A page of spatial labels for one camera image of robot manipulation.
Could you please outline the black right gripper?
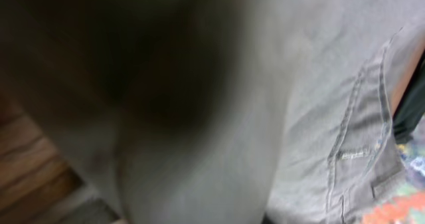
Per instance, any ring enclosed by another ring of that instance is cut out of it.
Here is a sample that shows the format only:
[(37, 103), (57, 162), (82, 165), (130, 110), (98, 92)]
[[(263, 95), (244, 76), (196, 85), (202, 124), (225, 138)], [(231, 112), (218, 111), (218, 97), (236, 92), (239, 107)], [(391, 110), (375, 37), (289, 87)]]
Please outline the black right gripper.
[(397, 144), (405, 144), (412, 139), (411, 133), (417, 127), (423, 114), (424, 53), (418, 61), (392, 121), (392, 131)]

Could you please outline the grey shorts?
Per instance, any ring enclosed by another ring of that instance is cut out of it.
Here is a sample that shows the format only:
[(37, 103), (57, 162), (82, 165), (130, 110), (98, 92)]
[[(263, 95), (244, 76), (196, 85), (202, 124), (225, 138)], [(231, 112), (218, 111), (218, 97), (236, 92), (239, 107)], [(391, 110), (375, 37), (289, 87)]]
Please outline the grey shorts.
[(1, 87), (130, 223), (358, 223), (405, 178), (424, 0), (1, 0)]

